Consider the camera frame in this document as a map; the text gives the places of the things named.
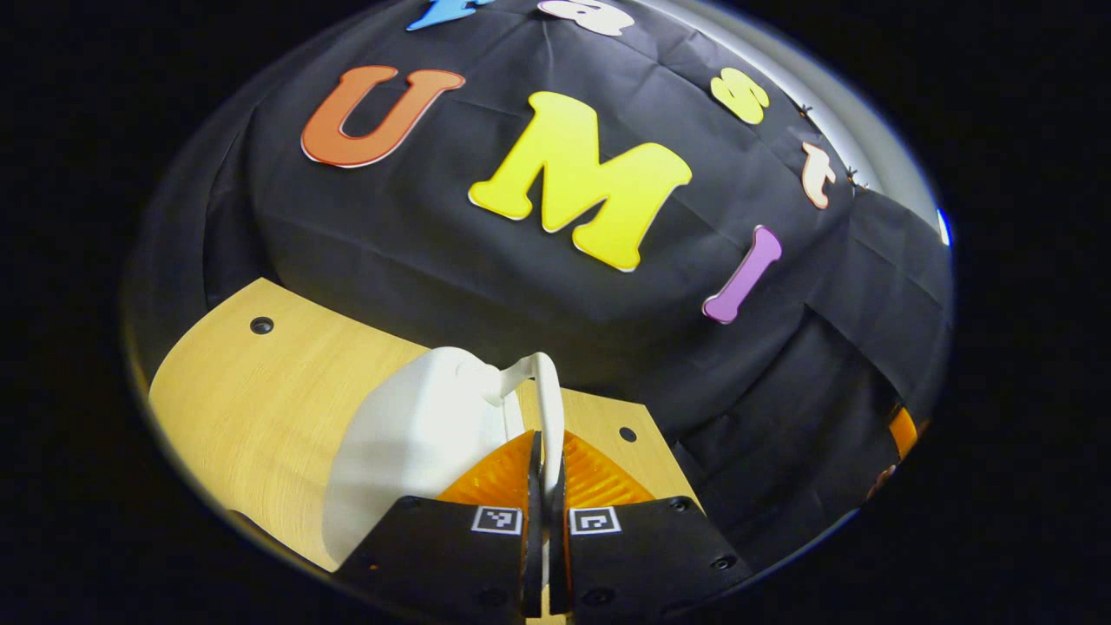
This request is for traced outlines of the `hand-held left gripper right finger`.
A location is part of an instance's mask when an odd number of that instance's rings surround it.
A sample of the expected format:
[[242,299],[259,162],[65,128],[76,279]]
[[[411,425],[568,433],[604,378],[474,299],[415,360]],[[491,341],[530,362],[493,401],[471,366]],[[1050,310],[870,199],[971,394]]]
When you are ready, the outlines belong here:
[[567,432],[553,498],[551,609],[572,622],[663,622],[753,569],[694,498],[655,498]]

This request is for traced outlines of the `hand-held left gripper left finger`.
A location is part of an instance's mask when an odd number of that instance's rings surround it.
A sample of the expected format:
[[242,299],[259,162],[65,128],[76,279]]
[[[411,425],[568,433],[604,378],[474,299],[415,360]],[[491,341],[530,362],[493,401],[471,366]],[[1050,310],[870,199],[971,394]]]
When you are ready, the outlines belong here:
[[437,498],[404,496],[334,574],[420,622],[523,622],[542,612],[542,437],[526,431]]

